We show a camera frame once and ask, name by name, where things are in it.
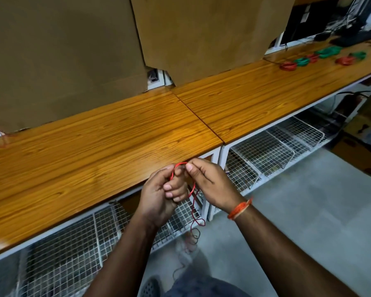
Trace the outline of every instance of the hand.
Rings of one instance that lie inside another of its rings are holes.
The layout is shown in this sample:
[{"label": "hand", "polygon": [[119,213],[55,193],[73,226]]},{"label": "hand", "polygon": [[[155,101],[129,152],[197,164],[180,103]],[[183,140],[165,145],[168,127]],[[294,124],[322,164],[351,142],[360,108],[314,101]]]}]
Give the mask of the hand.
[{"label": "hand", "polygon": [[[169,220],[177,207],[177,203],[173,199],[165,197],[165,190],[163,189],[163,185],[168,182],[173,169],[174,165],[172,164],[151,174],[143,186],[139,206],[135,213],[135,216],[146,220],[157,228],[163,226]],[[186,187],[182,186],[182,189],[179,190],[180,195],[185,194],[184,189],[187,190]]]},{"label": "hand", "polygon": [[176,167],[173,179],[163,185],[166,198],[172,198],[174,202],[180,202],[188,198],[187,177],[188,174],[184,165]]},{"label": "hand", "polygon": [[198,184],[206,200],[226,213],[230,213],[238,204],[245,201],[219,165],[205,159],[194,158],[185,165],[185,168]]}]

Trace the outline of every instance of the forearm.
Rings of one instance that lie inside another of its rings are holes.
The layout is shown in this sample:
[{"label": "forearm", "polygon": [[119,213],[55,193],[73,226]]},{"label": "forearm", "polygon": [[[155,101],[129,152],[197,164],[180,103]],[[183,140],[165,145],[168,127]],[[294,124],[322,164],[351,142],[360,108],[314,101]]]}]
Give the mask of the forearm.
[{"label": "forearm", "polygon": [[84,296],[136,296],[156,233],[136,212]]},{"label": "forearm", "polygon": [[357,296],[253,206],[235,222],[279,296]]}]

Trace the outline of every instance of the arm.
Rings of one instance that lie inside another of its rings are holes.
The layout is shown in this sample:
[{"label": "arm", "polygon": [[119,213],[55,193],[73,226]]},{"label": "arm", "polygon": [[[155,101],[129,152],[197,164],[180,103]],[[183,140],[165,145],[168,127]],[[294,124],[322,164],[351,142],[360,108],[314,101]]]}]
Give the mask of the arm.
[{"label": "arm", "polygon": [[166,194],[179,201],[188,196],[182,168],[168,181],[173,168],[169,165],[154,172],[144,184],[135,214],[85,297],[137,296],[154,237],[177,206]]},{"label": "arm", "polygon": [[[220,166],[195,158],[186,168],[214,206],[230,213],[245,201]],[[235,222],[279,296],[357,296],[252,205]]]}]

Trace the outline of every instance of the wooden tabletop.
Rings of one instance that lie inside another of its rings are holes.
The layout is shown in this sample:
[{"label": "wooden tabletop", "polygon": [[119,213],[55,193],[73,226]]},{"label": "wooden tabletop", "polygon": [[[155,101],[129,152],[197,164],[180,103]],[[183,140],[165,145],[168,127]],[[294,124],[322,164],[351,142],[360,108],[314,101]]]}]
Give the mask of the wooden tabletop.
[{"label": "wooden tabletop", "polygon": [[[266,58],[282,63],[327,46],[326,42],[303,44]],[[335,63],[355,51],[366,51],[366,59],[351,66]],[[293,72],[260,60],[176,87],[173,93],[228,144],[369,74],[371,44],[362,43]]]},{"label": "wooden tabletop", "polygon": [[222,141],[167,88],[22,131],[0,148],[0,252]]}]

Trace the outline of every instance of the concrete floor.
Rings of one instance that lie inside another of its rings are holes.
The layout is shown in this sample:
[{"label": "concrete floor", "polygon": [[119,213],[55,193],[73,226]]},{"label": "concrete floor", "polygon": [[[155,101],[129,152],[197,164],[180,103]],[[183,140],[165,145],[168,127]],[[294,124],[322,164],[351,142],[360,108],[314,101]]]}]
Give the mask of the concrete floor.
[{"label": "concrete floor", "polygon": [[[360,296],[371,297],[371,177],[321,149],[253,196],[297,245]],[[277,296],[235,223],[219,213],[200,230],[200,269],[252,297]],[[173,242],[150,256],[143,282],[158,275],[166,291],[180,266]]]}]

